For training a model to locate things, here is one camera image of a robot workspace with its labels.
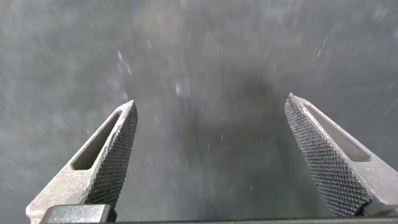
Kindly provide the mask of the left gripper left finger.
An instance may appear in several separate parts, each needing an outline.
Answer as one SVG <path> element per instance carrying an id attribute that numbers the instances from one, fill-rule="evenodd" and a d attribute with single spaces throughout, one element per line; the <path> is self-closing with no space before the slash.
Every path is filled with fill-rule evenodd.
<path id="1" fill-rule="evenodd" d="M 115 207 L 126 178 L 138 124 L 133 100 L 117 107 L 26 208 L 31 223 L 54 205 Z"/>

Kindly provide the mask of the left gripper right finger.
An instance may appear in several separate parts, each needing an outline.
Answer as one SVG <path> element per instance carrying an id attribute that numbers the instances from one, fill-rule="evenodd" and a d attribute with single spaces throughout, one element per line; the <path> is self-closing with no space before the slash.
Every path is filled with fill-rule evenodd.
<path id="1" fill-rule="evenodd" d="M 338 217 L 397 216 L 397 171 L 309 101 L 289 94 L 285 116 L 312 180 Z"/>

